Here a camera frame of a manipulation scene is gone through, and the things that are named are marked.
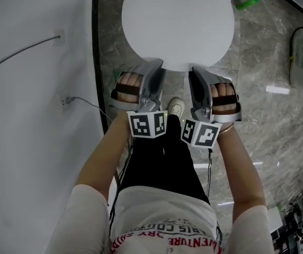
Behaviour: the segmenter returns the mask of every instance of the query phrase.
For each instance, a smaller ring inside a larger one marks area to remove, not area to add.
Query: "black strap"
[[[130,94],[130,95],[135,95],[135,96],[140,95],[140,87],[116,84],[115,90],[117,92],[126,93],[126,94]]]
[[[221,96],[221,97],[213,98],[213,106],[236,104],[236,103],[237,103],[236,95]]]

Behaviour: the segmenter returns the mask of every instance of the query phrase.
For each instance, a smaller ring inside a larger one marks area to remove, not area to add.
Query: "black pants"
[[[181,140],[179,118],[170,115],[165,135],[136,138],[120,190],[149,186],[208,202],[186,143]]]

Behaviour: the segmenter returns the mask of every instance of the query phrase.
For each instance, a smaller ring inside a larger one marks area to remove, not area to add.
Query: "green bottle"
[[[256,3],[258,3],[260,0],[247,0],[246,2],[240,4],[240,5],[237,5],[236,6],[236,9],[241,11],[241,10],[244,10],[245,8],[251,6],[251,5],[255,5]]]

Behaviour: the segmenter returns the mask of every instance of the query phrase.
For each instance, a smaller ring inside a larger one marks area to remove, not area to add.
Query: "person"
[[[139,87],[141,76],[125,73],[118,82]],[[213,97],[235,94],[228,84],[211,90]],[[118,93],[118,100],[136,103],[138,96]],[[231,114],[235,108],[216,106],[213,112]],[[173,99],[166,134],[135,138],[110,229],[109,188],[130,137],[127,114],[118,113],[82,168],[46,253],[223,253],[216,215],[180,139],[183,110],[183,101]],[[222,126],[218,144],[234,198],[224,253],[274,253],[261,180],[232,123]]]

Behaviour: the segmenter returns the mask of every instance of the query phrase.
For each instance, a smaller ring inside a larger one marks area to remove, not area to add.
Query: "shoe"
[[[180,98],[173,98],[168,104],[168,115],[176,115],[181,119],[184,106],[184,102]]]

